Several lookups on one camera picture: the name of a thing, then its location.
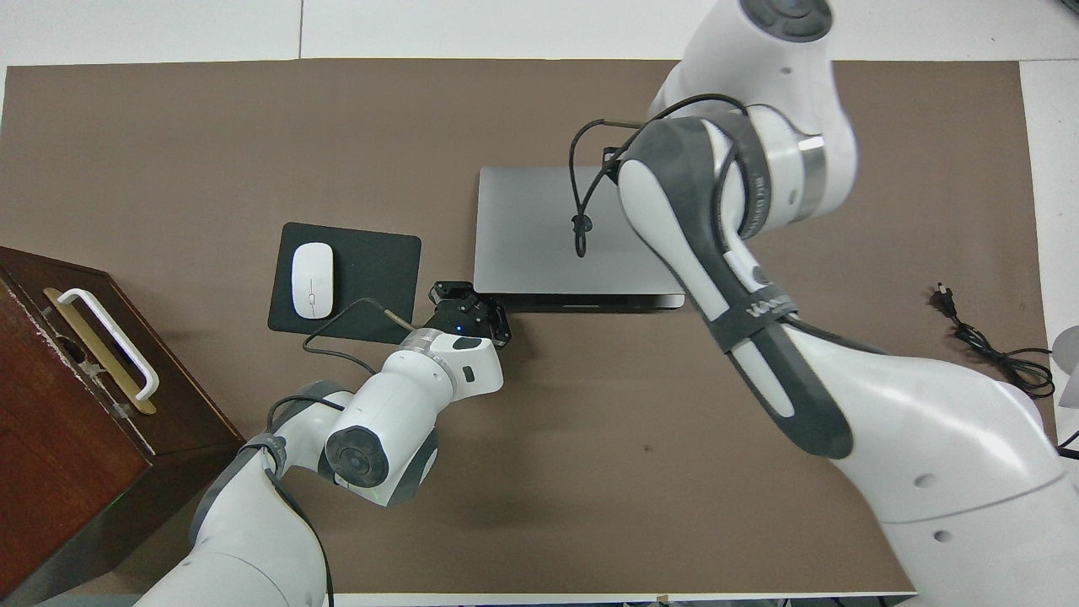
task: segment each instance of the black cable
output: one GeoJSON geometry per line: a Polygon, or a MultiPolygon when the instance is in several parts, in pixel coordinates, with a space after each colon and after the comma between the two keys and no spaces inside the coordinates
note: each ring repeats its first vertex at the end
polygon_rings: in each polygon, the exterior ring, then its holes
{"type": "Polygon", "coordinates": [[[285,491],[285,486],[281,484],[281,480],[269,470],[263,470],[263,472],[265,472],[267,478],[270,479],[270,483],[273,485],[274,489],[277,491],[277,495],[281,496],[281,499],[284,500],[290,509],[292,509],[292,512],[295,512],[297,516],[308,524],[308,528],[311,529],[312,534],[314,534],[315,541],[318,542],[318,550],[323,553],[323,566],[326,568],[326,602],[329,607],[333,607],[333,575],[330,572],[330,561],[326,556],[326,548],[323,547],[323,540],[318,537],[318,532],[315,530],[315,526],[311,524],[311,519],[308,519],[308,514],[303,512],[300,505],[292,499],[292,496],[289,495],[287,491],[285,491]]]}
{"type": "Polygon", "coordinates": [[[823,340],[824,342],[831,342],[832,344],[844,346],[850,348],[851,350],[858,350],[860,353],[869,353],[870,355],[888,355],[887,351],[877,348],[876,346],[870,346],[869,344],[862,344],[861,342],[856,342],[843,337],[842,335],[836,335],[832,332],[824,331],[820,328],[816,328],[801,319],[795,319],[793,317],[787,316],[779,319],[779,322],[787,323],[794,329],[805,333],[806,335],[811,335],[814,337],[823,340]]]}
{"type": "Polygon", "coordinates": [[[329,329],[329,327],[331,325],[336,323],[341,317],[345,316],[350,311],[352,311],[356,306],[360,305],[360,303],[370,303],[371,306],[374,306],[381,313],[384,314],[386,312],[385,306],[383,306],[382,303],[379,303],[378,300],[375,300],[375,299],[373,299],[371,296],[360,296],[359,299],[353,301],[352,303],[349,303],[349,305],[345,306],[343,311],[341,311],[337,315],[333,315],[333,318],[331,318],[330,320],[326,321],[318,329],[316,329],[314,333],[312,333],[311,335],[309,335],[308,339],[303,341],[303,344],[300,345],[300,348],[303,348],[304,353],[311,353],[312,355],[325,355],[327,357],[337,357],[339,359],[344,359],[346,361],[352,361],[352,362],[356,363],[357,365],[364,368],[364,370],[367,371],[367,373],[369,373],[371,375],[374,375],[375,371],[374,371],[374,369],[371,368],[371,365],[365,363],[364,361],[357,359],[356,357],[353,357],[352,355],[346,355],[344,353],[339,353],[337,350],[324,350],[324,349],[320,349],[320,348],[312,348],[312,347],[309,346],[311,344],[312,340],[314,340],[314,339],[318,337],[319,335],[322,335],[322,333],[324,331],[326,331],[327,329],[329,329]]]}
{"type": "Polygon", "coordinates": [[[959,316],[955,311],[955,300],[953,299],[952,289],[944,286],[943,282],[937,282],[937,289],[930,295],[929,301],[933,307],[955,323],[953,336],[996,365],[1012,386],[1026,392],[1032,399],[1044,399],[1051,397],[1056,391],[1056,387],[1053,386],[1053,372],[1048,367],[1016,357],[1016,355],[1028,353],[1052,355],[1052,350],[1046,350],[1044,348],[1020,348],[1010,353],[998,351],[989,344],[985,334],[959,320],[959,316]]]}
{"type": "MultiPolygon", "coordinates": [[[[730,173],[730,166],[737,158],[736,151],[737,149],[734,146],[730,146],[730,148],[727,149],[727,155],[724,156],[723,164],[720,165],[720,174],[712,182],[712,211],[715,213],[712,218],[712,229],[715,230],[720,247],[723,248],[724,251],[730,250],[730,245],[727,243],[726,235],[723,233],[723,227],[720,225],[719,213],[722,211],[720,203],[723,198],[723,189],[727,184],[727,174],[730,173]]],[[[746,190],[745,195],[749,195],[749,189],[746,190]]]]}
{"type": "Polygon", "coordinates": [[[1076,439],[1079,439],[1079,430],[1076,430],[1075,434],[1068,437],[1067,441],[1064,441],[1063,443],[1061,443],[1061,446],[1062,447],[1066,447],[1066,446],[1070,445],[1071,443],[1074,443],[1076,439]]]}
{"type": "Polygon", "coordinates": [[[628,139],[626,139],[626,142],[624,142],[620,147],[618,147],[618,149],[614,150],[610,154],[610,156],[603,161],[603,164],[600,166],[600,169],[596,174],[596,177],[592,178],[591,183],[588,185],[588,190],[585,192],[584,198],[582,198],[578,193],[577,179],[574,170],[574,164],[575,164],[574,156],[576,154],[577,142],[581,140],[581,137],[583,137],[586,132],[588,132],[595,126],[600,126],[600,125],[627,126],[627,124],[612,122],[605,119],[599,119],[589,122],[588,124],[582,126],[581,129],[577,130],[577,134],[574,135],[573,140],[570,142],[570,185],[573,189],[573,203],[577,209],[577,213],[574,215],[573,217],[573,246],[577,252],[577,257],[584,257],[588,250],[588,240],[585,234],[592,229],[592,223],[591,219],[589,219],[588,216],[585,215],[585,210],[588,208],[588,201],[591,199],[592,192],[596,191],[596,188],[599,185],[603,177],[610,174],[615,167],[618,166],[618,158],[622,156],[623,153],[625,153],[627,149],[629,149],[629,146],[633,143],[633,140],[637,138],[638,135],[641,134],[641,130],[643,130],[645,126],[647,126],[652,122],[655,122],[656,120],[667,118],[668,115],[674,113],[675,111],[682,108],[692,106],[694,104],[699,104],[702,101],[723,101],[734,106],[736,109],[738,109],[738,111],[742,113],[742,115],[749,115],[749,109],[746,107],[745,104],[742,104],[741,101],[729,95],[722,95],[719,93],[706,93],[702,95],[694,95],[692,97],[686,97],[665,108],[659,113],[653,115],[647,121],[645,121],[644,124],[642,124],[640,127],[638,127],[637,130],[634,130],[633,134],[630,135],[628,139]]]}
{"type": "Polygon", "coordinates": [[[293,395],[291,397],[285,397],[284,399],[277,401],[276,403],[270,405],[270,411],[267,412],[267,432],[271,432],[273,429],[273,420],[277,416],[277,410],[281,409],[285,403],[293,403],[296,401],[306,401],[309,403],[322,403],[339,412],[343,412],[344,408],[326,399],[317,399],[315,397],[305,397],[303,395],[293,395]]]}

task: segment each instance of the power cord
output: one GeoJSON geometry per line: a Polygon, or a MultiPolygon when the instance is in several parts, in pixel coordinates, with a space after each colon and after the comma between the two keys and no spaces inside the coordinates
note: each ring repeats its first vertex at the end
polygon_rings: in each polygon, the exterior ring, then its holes
{"type": "Polygon", "coordinates": [[[592,220],[587,215],[585,215],[585,210],[588,208],[588,201],[591,199],[592,192],[596,191],[596,188],[600,184],[600,181],[603,179],[603,177],[613,174],[614,169],[618,167],[619,157],[622,156],[623,153],[626,152],[627,149],[629,149],[629,146],[632,144],[633,139],[636,139],[637,136],[641,134],[641,130],[643,130],[644,127],[651,124],[652,122],[667,118],[668,115],[674,113],[675,111],[682,108],[692,106],[694,104],[699,104],[702,101],[723,101],[734,106],[738,111],[742,113],[742,115],[749,115],[749,109],[746,107],[745,104],[742,104],[738,99],[730,97],[728,95],[721,95],[719,93],[706,93],[704,95],[694,95],[692,97],[686,97],[671,105],[670,107],[665,108],[663,111],[653,115],[644,123],[599,119],[599,120],[593,120],[588,124],[585,124],[584,126],[581,127],[579,130],[577,130],[577,134],[574,135],[573,140],[570,141],[570,187],[573,189],[573,202],[577,209],[577,213],[573,216],[573,247],[577,251],[577,257],[584,257],[585,253],[588,251],[588,239],[585,234],[592,229],[592,220]],[[589,129],[596,126],[619,126],[623,128],[636,128],[636,130],[633,132],[632,135],[629,136],[628,139],[626,139],[626,142],[624,142],[620,147],[611,150],[610,153],[604,154],[605,157],[603,158],[603,164],[600,166],[600,169],[596,174],[596,177],[592,178],[591,183],[588,185],[588,190],[585,192],[585,197],[582,198],[577,190],[577,179],[574,167],[575,164],[574,157],[576,155],[577,142],[585,135],[585,133],[587,133],[589,129]]]}
{"type": "Polygon", "coordinates": [[[998,351],[989,344],[985,334],[959,320],[959,316],[955,311],[955,300],[952,289],[944,286],[944,282],[937,282],[937,289],[929,296],[929,302],[930,305],[955,323],[953,336],[996,365],[1012,386],[1026,392],[1032,399],[1051,397],[1056,390],[1056,387],[1053,386],[1053,373],[1048,367],[1016,357],[1016,355],[1027,353],[1052,355],[1052,350],[1046,350],[1044,348],[1020,348],[1010,353],[998,351]]]}

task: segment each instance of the drawer handle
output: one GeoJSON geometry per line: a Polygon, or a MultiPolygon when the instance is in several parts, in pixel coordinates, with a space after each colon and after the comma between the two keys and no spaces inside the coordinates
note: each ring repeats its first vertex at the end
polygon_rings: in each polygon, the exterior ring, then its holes
{"type": "Polygon", "coordinates": [[[101,306],[101,302],[94,296],[94,293],[82,288],[69,288],[57,296],[56,300],[60,303],[71,303],[77,298],[85,301],[86,307],[90,308],[90,312],[94,313],[97,320],[100,321],[101,326],[104,326],[109,332],[109,335],[115,340],[117,344],[120,345],[120,348],[123,349],[124,354],[127,355],[127,358],[135,363],[135,367],[138,368],[138,371],[146,380],[146,386],[144,386],[142,389],[135,395],[135,400],[145,401],[149,399],[150,396],[158,390],[158,372],[153,371],[153,368],[151,368],[150,363],[148,363],[146,358],[142,357],[142,354],[138,351],[138,348],[136,348],[134,344],[132,344],[132,341],[127,340],[127,336],[120,329],[117,322],[112,320],[112,317],[105,311],[101,306]]]}

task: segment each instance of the white floor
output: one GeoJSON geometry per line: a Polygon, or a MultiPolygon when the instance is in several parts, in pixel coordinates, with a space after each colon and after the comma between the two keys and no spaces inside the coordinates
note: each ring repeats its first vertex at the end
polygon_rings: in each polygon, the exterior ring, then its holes
{"type": "MultiPolygon", "coordinates": [[[[1046,329],[1052,344],[1064,329],[1079,325],[1079,281],[1073,268],[1079,259],[1079,15],[1056,0],[831,3],[837,16],[832,35],[836,58],[1022,61],[1046,329]]],[[[387,56],[677,58],[711,4],[0,0],[0,82],[11,65],[387,56]]],[[[1067,437],[1079,428],[1079,413],[1057,411],[1061,434],[1067,437]]]]}

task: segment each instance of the white robotic arm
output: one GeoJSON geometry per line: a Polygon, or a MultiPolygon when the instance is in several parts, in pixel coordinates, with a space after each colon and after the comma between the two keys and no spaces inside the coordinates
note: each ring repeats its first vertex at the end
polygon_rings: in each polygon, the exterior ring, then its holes
{"type": "MultiPolygon", "coordinates": [[[[909,605],[1074,602],[1079,488],[1029,400],[809,327],[743,243],[850,190],[856,146],[829,64],[831,18],[824,0],[720,0],[653,110],[698,94],[732,102],[652,121],[605,163],[626,215],[767,415],[861,491],[919,592],[909,605]]],[[[409,499],[437,455],[437,414],[502,385],[493,348],[508,332],[461,337],[475,301],[436,303],[355,396],[310,387],[252,440],[201,505],[191,554],[139,605],[322,604],[332,590],[320,547],[281,475],[298,466],[375,503],[409,499]]]]}
{"type": "Polygon", "coordinates": [[[200,502],[190,554],[137,605],[332,605],[318,537],[281,478],[305,468],[379,506],[408,501],[438,455],[438,414],[502,388],[502,308],[468,282],[440,281],[432,300],[431,321],[355,395],[320,382],[275,405],[200,502]]]}
{"type": "Polygon", "coordinates": [[[847,195],[855,143],[825,52],[821,0],[721,0],[616,179],[766,413],[831,458],[873,509],[919,592],[911,605],[1015,606],[1079,595],[1079,488],[1017,389],[889,357],[801,321],[742,240],[847,195]]]}

